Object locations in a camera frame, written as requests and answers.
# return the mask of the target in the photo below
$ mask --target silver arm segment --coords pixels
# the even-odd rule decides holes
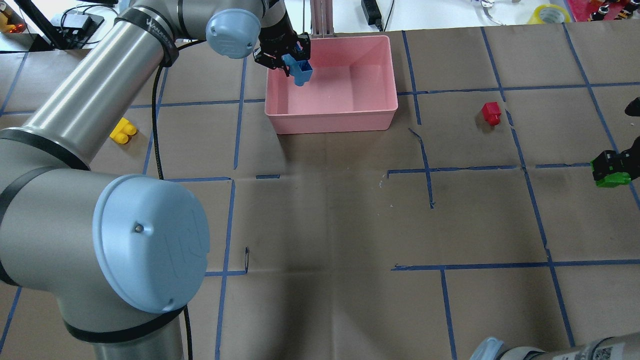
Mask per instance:
[[[179,360],[176,316],[202,282],[209,251],[202,207],[174,183],[84,170],[167,60],[162,36],[171,43],[204,39],[212,16],[231,8],[271,26],[281,22],[286,9],[273,0],[138,0],[132,7],[146,22],[117,22],[24,125],[0,131],[0,279],[53,293],[69,332],[93,343],[98,359]],[[164,210],[176,202],[182,209]],[[160,210],[130,218],[118,211],[148,203]],[[162,233],[167,218],[184,213],[194,215],[175,220]],[[175,236],[175,228],[192,235]],[[166,246],[154,245],[159,236]],[[110,245],[128,238],[136,239],[133,247],[145,241],[150,246],[138,249],[148,258],[135,259],[127,275],[135,277],[138,267],[144,275],[169,268],[182,271],[180,279],[140,284],[153,290],[149,299],[136,293],[142,286],[127,285],[130,276],[118,275],[114,266],[126,262],[117,253],[129,245]],[[191,258],[176,265],[171,257],[183,258],[184,249]]]

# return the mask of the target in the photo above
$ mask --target table surface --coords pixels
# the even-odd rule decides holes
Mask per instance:
[[[637,331],[640,201],[597,188],[588,162],[640,135],[624,114],[639,26],[387,33],[399,109],[362,133],[277,136],[264,68],[185,50],[163,76],[159,145],[211,227],[195,358],[467,359],[487,336],[558,350]],[[0,56],[0,127],[85,54]],[[93,170],[155,175],[150,88],[125,114],[139,134]],[[93,357],[48,293],[0,285],[0,316],[0,359]]]

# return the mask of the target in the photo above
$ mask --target cable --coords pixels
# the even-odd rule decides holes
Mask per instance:
[[[396,0],[391,1],[391,7],[389,8],[389,15],[387,15],[387,21],[385,21],[385,28],[382,31],[387,30],[387,26],[389,26],[389,19],[391,18],[391,13],[394,12],[394,5],[396,4]]]
[[[187,47],[191,47],[194,45],[198,45],[205,42],[204,40],[192,41],[188,44],[182,45],[178,47],[178,51],[186,49]],[[158,70],[156,71],[156,76],[154,78],[154,87],[151,93],[151,132],[154,137],[154,154],[156,155],[156,165],[158,167],[158,179],[164,180],[164,174],[162,171],[162,161],[160,160],[160,147],[158,146],[158,121],[157,121],[157,108],[156,108],[156,97],[158,91],[158,83],[160,82],[160,75],[162,74],[162,70],[164,67],[162,65],[158,66]],[[184,306],[184,326],[187,332],[187,356],[188,360],[193,360],[193,340],[191,337],[191,321],[189,319],[189,309],[187,306]]]

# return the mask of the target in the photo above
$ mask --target plastic container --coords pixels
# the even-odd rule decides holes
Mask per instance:
[[[311,80],[269,70],[265,113],[278,134],[386,130],[398,108],[389,37],[311,40]]]

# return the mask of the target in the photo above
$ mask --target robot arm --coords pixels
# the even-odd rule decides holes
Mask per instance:
[[[225,28],[238,16],[248,25]],[[89,164],[157,66],[176,60],[176,38],[216,38],[237,57],[259,35],[258,54],[309,56],[282,1],[135,1],[24,125],[0,131],[0,280],[51,292],[98,359],[182,358],[177,316],[204,278],[209,230],[183,187]]]

